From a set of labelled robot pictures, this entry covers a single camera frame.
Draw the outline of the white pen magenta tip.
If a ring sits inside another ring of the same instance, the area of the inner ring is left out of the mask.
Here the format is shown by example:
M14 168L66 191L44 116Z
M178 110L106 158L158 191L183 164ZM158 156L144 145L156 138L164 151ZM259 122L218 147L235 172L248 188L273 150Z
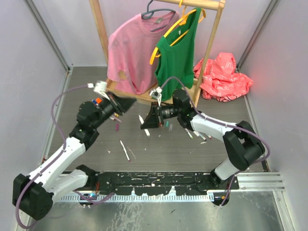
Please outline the white pen magenta tip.
M125 153L125 156L126 156L127 160L128 160L129 162L131 162L131 159L130 159L128 153L127 153L127 150L126 150L126 147L125 147L124 143L122 142L121 139L119 140L119 142L120 142L120 144L121 144L121 146L122 146L122 148L123 148L123 151L124 151L124 153Z

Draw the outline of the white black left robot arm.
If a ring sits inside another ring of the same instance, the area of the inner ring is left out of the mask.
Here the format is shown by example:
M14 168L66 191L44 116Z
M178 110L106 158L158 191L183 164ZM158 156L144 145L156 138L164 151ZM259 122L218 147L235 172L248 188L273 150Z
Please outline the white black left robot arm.
M35 220L41 220L54 203L78 188L90 191L97 182L96 171L78 166L73 172L60 177L62 172L84 154L99 136L98 128L117 113L123 115L136 102L135 98L119 97L112 92L100 103L87 101L79 106L77 124L64 140L63 145L37 169L28 175L19 174L13 181L13 205L15 214L25 212Z

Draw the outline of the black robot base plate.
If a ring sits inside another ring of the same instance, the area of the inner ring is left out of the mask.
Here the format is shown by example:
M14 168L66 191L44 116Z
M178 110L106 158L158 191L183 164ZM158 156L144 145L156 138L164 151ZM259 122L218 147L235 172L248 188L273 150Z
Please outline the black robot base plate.
M77 191L96 192L100 195L132 195L158 196L167 195L172 189L176 196L206 195L210 190L225 191L239 189L235 178L215 184L209 173L203 172L104 172L94 177L94 181Z

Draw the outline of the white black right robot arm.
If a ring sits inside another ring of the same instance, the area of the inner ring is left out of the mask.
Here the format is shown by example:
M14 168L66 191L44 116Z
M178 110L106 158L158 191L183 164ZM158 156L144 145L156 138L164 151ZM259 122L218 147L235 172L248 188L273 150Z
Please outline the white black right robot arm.
M209 181L215 189L223 189L230 176L247 170L265 153L262 141L248 122L228 123L207 116L191 105L185 90L174 91L171 104L161 103L161 88L151 90L150 96L155 101L141 129L159 128L164 120L175 117L184 129L208 134L224 143L228 157L210 172Z

